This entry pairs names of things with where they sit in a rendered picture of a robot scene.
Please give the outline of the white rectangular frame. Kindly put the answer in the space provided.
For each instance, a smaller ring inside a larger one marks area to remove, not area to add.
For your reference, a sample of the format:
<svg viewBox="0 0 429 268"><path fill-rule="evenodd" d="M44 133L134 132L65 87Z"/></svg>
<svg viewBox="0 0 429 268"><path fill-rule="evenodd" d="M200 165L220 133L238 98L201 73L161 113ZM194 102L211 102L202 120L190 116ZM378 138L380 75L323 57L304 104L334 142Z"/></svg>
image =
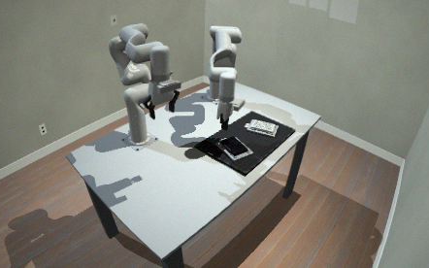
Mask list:
<svg viewBox="0 0 429 268"><path fill-rule="evenodd" d="M240 160L242 158L245 158L247 156L250 156L253 154L253 151L248 149L248 151L241 153L239 155L234 156L230 151L228 151L220 142L215 143L229 158L231 158L234 162L237 160Z"/></svg>

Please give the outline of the black well plate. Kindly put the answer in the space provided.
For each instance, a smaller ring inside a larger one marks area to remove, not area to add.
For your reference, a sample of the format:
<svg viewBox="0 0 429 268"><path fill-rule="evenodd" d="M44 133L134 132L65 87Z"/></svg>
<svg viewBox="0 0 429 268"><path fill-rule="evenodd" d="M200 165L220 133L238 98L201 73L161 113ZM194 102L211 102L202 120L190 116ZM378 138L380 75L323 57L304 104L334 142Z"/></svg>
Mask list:
<svg viewBox="0 0 429 268"><path fill-rule="evenodd" d="M234 136L223 139L220 143L230 151L234 156L239 155L248 151L248 148L245 147L237 138Z"/></svg>

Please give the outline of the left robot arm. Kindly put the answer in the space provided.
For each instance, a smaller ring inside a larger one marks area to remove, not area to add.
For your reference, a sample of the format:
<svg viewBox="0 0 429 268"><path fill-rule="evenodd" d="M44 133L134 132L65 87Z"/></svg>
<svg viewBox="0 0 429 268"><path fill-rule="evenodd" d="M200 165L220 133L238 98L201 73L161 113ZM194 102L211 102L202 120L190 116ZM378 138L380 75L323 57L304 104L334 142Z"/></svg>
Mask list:
<svg viewBox="0 0 429 268"><path fill-rule="evenodd" d="M237 48L234 44L241 43L241 31L237 27L212 26L210 35L213 37L213 55L209 61L210 89L206 91L209 93L207 98L234 104L233 111L239 112L245 105L245 99L234 99L237 79L234 69Z"/></svg>

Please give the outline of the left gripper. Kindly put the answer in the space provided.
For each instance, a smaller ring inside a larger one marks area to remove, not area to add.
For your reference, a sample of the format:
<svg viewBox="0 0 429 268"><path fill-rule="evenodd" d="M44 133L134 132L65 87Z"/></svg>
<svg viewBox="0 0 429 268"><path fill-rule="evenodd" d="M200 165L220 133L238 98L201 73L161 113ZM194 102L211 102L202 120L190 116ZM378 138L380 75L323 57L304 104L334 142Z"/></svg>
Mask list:
<svg viewBox="0 0 429 268"><path fill-rule="evenodd" d="M219 100L218 106L217 106L216 119L219 119L220 117L219 123L221 123L221 129L223 130L228 129L228 121L232 114L233 114L233 104L230 104L228 102L222 102Z"/></svg>

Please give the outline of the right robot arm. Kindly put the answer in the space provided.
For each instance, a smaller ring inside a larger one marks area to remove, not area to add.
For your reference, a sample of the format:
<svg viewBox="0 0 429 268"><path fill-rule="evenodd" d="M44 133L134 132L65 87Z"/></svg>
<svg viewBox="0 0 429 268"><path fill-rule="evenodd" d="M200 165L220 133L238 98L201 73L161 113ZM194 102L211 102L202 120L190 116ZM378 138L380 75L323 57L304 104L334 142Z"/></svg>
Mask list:
<svg viewBox="0 0 429 268"><path fill-rule="evenodd" d="M150 140L145 110L140 106L148 98L149 80L160 84L157 86L159 94L181 88L181 82L170 79L173 72L170 71L169 48L160 42L145 44L148 34L149 30L143 23L128 25L109 42L109 51L123 85L142 83L127 88L123 93L130 128L129 143L133 146L145 145ZM147 65L139 64L147 61L150 61L150 71ZM139 65L134 66L132 62Z"/></svg>

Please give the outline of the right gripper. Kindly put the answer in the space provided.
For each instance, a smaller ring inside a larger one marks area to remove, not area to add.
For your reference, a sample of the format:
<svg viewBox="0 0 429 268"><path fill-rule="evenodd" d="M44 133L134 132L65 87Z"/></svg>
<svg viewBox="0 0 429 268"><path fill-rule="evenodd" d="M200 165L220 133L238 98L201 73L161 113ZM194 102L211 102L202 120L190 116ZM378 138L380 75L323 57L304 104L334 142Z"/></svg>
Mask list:
<svg viewBox="0 0 429 268"><path fill-rule="evenodd" d="M152 119L155 119L155 112L154 112L154 108L156 105L165 103L165 102L169 102L169 111L170 112L174 112L175 109L175 103L176 100L178 99L178 96L180 94L179 91L177 90L172 90L166 93L162 93L162 94L158 94L157 93L157 86L160 85L157 82L154 82L152 80L149 81L148 83L148 98L143 102L143 105L149 109L149 116ZM174 95L175 93L175 95ZM149 105L148 105L148 102Z"/></svg>

